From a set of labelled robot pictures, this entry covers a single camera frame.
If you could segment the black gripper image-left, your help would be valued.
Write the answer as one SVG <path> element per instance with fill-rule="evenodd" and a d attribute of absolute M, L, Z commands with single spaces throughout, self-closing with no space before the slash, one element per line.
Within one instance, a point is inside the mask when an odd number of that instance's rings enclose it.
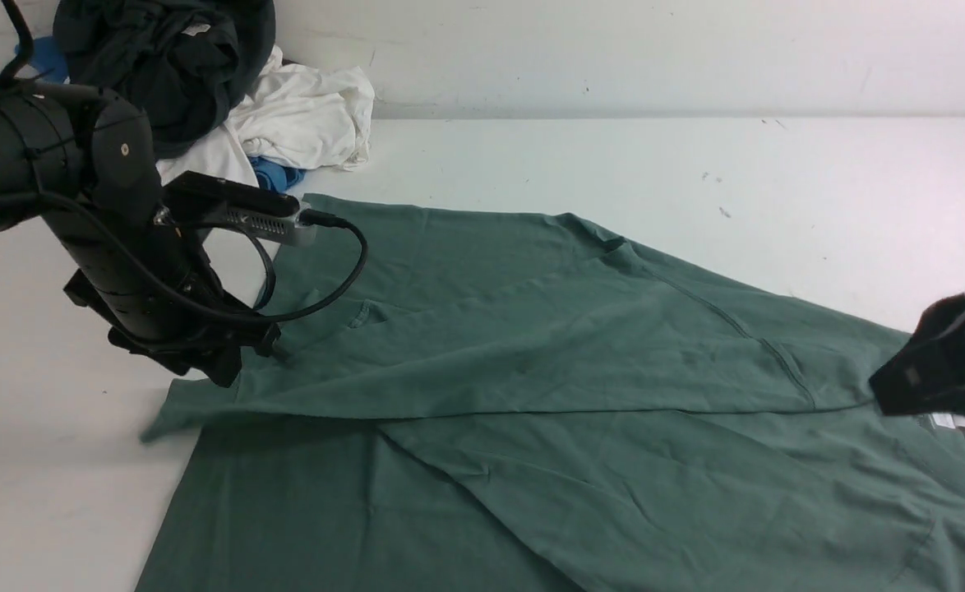
<path fill-rule="evenodd" d="M 205 254 L 207 226 L 149 225 L 65 214 L 77 270 L 65 294 L 110 325 L 111 345 L 164 367 L 196 368 L 230 387 L 241 349 L 275 352 L 280 328 L 223 288 Z"/>

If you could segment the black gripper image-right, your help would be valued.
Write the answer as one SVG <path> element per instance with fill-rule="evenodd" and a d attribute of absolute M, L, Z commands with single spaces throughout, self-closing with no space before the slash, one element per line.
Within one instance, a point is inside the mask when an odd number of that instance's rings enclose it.
<path fill-rule="evenodd" d="M 907 343 L 869 385 L 885 416 L 965 417 L 965 295 L 927 307 Z"/>

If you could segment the black robot arm with Piper label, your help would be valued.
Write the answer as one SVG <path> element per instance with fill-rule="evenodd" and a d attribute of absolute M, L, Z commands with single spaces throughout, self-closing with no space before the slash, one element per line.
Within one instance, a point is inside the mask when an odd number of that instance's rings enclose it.
<path fill-rule="evenodd" d="M 359 280 L 369 256 L 365 234 L 282 192 L 194 172 L 163 185 L 145 111 L 114 90 L 16 77 L 35 53 L 33 38 L 16 1 L 2 6 L 20 46 L 0 74 L 0 232 L 43 217 L 78 267 L 66 296 L 110 325 L 111 345 L 171 373 L 198 370 L 231 386 L 241 348 L 284 361 L 280 323 L 324 310 Z M 319 228 L 354 235 L 355 266 L 325 298 L 277 315 L 224 289 L 201 233 L 226 229 L 248 238 L 264 263 L 260 301 L 267 306 L 277 276 L 260 239 L 299 246 Z M 869 385 L 884 415 L 965 419 L 965 294 L 929 306 Z"/>

